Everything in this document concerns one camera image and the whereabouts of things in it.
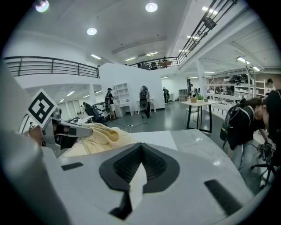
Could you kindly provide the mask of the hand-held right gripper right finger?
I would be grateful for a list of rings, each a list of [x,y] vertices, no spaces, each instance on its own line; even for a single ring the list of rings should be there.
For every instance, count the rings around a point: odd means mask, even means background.
[[[180,173],[165,191],[144,194],[131,214],[132,223],[216,223],[227,218],[205,185],[210,180],[218,181],[241,206],[254,197],[219,147],[195,151],[154,147],[177,160]]]

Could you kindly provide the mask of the person's left forearm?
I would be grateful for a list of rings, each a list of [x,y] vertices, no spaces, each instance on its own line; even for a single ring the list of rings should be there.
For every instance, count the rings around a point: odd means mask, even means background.
[[[43,142],[43,135],[42,135],[42,131],[41,131],[41,127],[36,126],[32,129],[29,130],[29,136],[31,139],[33,139],[34,141],[36,141],[36,143],[41,146],[42,142]]]

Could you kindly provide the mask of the black office chair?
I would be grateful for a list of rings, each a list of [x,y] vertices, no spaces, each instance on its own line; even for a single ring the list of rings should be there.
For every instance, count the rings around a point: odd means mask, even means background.
[[[250,170],[255,170],[256,168],[263,168],[261,173],[262,181],[260,183],[260,190],[263,190],[268,184],[276,178],[278,170],[281,169],[281,160],[272,160],[270,164],[259,163],[252,165]]]

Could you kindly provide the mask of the white work table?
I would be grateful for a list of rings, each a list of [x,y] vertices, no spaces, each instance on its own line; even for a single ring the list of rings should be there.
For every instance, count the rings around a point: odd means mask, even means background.
[[[92,122],[93,122],[93,116],[86,116],[86,117],[84,117],[84,118],[76,117],[76,118],[73,118],[73,119],[68,120],[68,122],[69,122],[69,123],[76,124],[76,125],[82,125],[82,124],[86,124],[86,123],[92,123]]]

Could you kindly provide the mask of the white shelving rack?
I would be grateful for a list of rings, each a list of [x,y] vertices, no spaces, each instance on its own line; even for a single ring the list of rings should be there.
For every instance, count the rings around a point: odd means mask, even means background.
[[[215,75],[207,78],[207,97],[217,101],[213,111],[226,115],[227,110],[242,99],[264,98],[266,81],[256,80],[249,74]]]

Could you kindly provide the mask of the person's white shirt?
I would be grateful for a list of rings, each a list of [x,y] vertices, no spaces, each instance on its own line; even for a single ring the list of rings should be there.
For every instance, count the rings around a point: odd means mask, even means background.
[[[20,134],[28,94],[0,62],[0,224],[70,225],[36,141]]]

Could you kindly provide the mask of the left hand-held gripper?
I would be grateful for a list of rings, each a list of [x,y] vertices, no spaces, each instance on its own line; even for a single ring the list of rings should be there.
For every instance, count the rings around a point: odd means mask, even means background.
[[[89,137],[93,133],[91,128],[61,120],[61,109],[42,88],[32,98],[27,114],[41,127],[42,146],[51,148],[56,157],[72,148],[76,138]]]

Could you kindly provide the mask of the white table with black legs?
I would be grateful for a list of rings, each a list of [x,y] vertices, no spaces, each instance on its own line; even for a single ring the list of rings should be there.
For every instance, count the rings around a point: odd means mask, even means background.
[[[190,120],[191,120],[191,110],[192,108],[196,108],[197,109],[197,121],[196,121],[196,129],[200,130],[202,132],[206,132],[206,133],[212,133],[213,130],[213,117],[212,117],[212,107],[211,105],[220,103],[219,101],[214,101],[214,100],[197,100],[196,102],[192,102],[191,100],[185,101],[185,102],[180,102],[181,104],[183,104],[184,106],[187,106],[188,109],[188,113],[187,113],[187,123],[186,123],[186,129],[189,130],[191,129],[190,127]],[[208,106],[209,107],[209,129],[202,129],[199,128],[199,114],[202,115],[202,110],[203,110],[203,106]]]

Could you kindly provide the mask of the white shelf desk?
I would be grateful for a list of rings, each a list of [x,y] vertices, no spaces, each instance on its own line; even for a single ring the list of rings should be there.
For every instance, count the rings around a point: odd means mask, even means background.
[[[133,105],[130,89],[127,83],[114,85],[113,96],[115,97],[115,113],[118,118],[123,117],[126,114],[133,115]]]

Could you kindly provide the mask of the black balcony railing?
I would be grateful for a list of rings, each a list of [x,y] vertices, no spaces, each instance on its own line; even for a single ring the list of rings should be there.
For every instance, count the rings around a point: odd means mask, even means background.
[[[214,30],[218,22],[221,21],[239,1],[240,0],[212,0],[208,7],[203,6],[203,15],[200,16],[200,20],[190,35],[187,35],[184,39],[184,46],[179,50],[178,55],[144,60],[131,64],[130,66],[145,70],[180,66],[184,60],[198,48],[198,45],[206,40],[206,37]]]
[[[98,68],[65,59],[43,56],[12,56],[5,57],[4,61],[13,76],[61,74],[100,78]]]

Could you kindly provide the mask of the black and white gaming chair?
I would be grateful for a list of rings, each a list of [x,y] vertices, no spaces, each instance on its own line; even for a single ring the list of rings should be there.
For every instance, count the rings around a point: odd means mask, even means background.
[[[92,123],[106,123],[110,120],[109,116],[103,116],[102,112],[99,112],[97,108],[94,106],[90,106],[89,104],[84,104],[84,110],[88,116],[90,116],[90,120]]]

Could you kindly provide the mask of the grey marble table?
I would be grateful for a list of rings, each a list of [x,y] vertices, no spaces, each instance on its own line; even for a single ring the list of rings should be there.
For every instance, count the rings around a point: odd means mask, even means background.
[[[138,142],[159,145],[199,156],[223,172],[238,175],[239,172],[224,151],[199,130],[155,131],[130,133]]]

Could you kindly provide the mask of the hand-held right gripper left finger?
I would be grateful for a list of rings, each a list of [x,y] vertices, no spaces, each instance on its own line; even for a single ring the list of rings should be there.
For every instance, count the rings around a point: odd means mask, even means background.
[[[130,196],[110,189],[99,173],[104,161],[133,146],[130,144],[105,152],[54,160],[54,188],[70,223],[143,222],[138,211],[131,211],[125,219],[116,216]]]

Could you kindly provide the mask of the beige cloth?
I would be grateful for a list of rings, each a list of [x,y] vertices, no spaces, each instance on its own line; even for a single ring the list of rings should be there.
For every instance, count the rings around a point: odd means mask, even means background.
[[[115,148],[123,147],[129,144],[135,144],[137,141],[117,127],[107,127],[100,123],[83,124],[83,127],[91,128],[92,134],[89,137],[82,138],[75,143],[72,148],[63,154],[64,157],[83,156],[99,152],[109,151]],[[143,164],[137,166],[137,171],[130,181],[130,201],[134,210],[143,199],[143,186],[147,183],[147,176]]]

